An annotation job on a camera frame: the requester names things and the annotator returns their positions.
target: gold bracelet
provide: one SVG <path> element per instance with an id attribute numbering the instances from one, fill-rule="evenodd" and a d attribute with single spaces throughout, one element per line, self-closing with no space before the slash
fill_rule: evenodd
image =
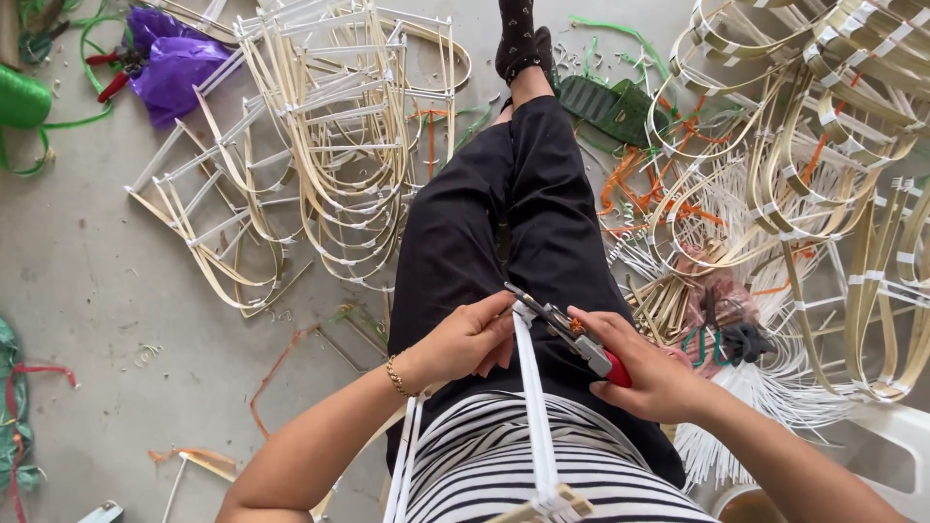
<path id="1" fill-rule="evenodd" d="M 415 394 L 410 394 L 410 393 L 408 393 L 406 390 L 404 390 L 404 382 L 401 381 L 400 376 L 398 376 L 396 373 L 394 373 L 394 359 L 395 359 L 396 357 L 397 357 L 397 355 L 393 355 L 393 356 L 389 357 L 389 358 L 388 358 L 388 365 L 387 365 L 388 376 L 391 376 L 391 381 L 394 383 L 394 388 L 397 389 L 397 392 L 401 393 L 401 396 L 403 396 L 403 397 L 417 397 L 417 396 L 419 396 L 419 392 L 416 392 Z"/>

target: black pants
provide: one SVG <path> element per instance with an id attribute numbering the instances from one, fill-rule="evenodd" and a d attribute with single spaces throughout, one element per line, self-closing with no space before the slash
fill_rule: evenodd
<path id="1" fill-rule="evenodd" d="M 501 219 L 511 230 L 508 273 L 495 256 Z M 394 355 L 426 336 L 456 307 L 477 302 L 511 281 L 540 303 L 565 310 L 613 311 L 632 322 L 607 268 L 594 197 L 572 128 L 554 97 L 520 106 L 510 123 L 482 131 L 410 207 L 398 261 L 391 338 Z M 607 418 L 630 439 L 653 471 L 679 488 L 681 459 L 658 425 L 607 405 L 588 390 L 599 380 L 541 321 L 530 330 L 549 394 Z M 422 427 L 461 399 L 487 390 L 523 390 L 514 348 L 509 369 L 451 382 L 423 405 Z M 388 431 L 392 470 L 401 423 Z"/>

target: black and white striped shirt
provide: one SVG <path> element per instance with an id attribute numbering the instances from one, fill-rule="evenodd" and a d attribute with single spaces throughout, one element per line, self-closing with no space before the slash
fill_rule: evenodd
<path id="1" fill-rule="evenodd" d="M 545 397 L 559 480 L 594 505 L 586 522 L 716 521 L 654 475 L 612 423 Z M 535 494 L 523 394 L 482 393 L 458 402 L 420 438 L 407 521 L 483 523 Z"/>

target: patterned sock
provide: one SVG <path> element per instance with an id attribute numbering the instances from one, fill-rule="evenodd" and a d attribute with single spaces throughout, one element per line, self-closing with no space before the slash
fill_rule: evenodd
<path id="1" fill-rule="evenodd" d="M 498 0 L 503 26 L 494 67 L 511 84 L 523 69 L 540 65 L 533 35 L 533 0 Z"/>
<path id="2" fill-rule="evenodd" d="M 536 29 L 534 40 L 536 41 L 536 52 L 539 54 L 539 67 L 542 68 L 542 73 L 546 75 L 546 79 L 549 79 L 552 64 L 554 63 L 552 59 L 552 33 L 549 32 L 548 27 L 543 25 Z"/>

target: hand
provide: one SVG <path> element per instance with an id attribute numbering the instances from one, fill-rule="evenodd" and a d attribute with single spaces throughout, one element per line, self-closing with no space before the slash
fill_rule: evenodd
<path id="1" fill-rule="evenodd" d="M 425 338 L 394 360 L 408 392 L 469 374 L 507 368 L 513 352 L 513 316 L 501 315 L 516 298 L 502 290 L 471 305 L 461 305 Z"/>
<path id="2" fill-rule="evenodd" d="M 586 313 L 577 307 L 568 307 L 568 313 L 593 332 L 630 373 L 629 389 L 611 382 L 591 384 L 591 392 L 603 401 L 644 420 L 675 424 L 697 422 L 709 406 L 727 394 L 716 383 L 662 354 L 623 316 Z"/>

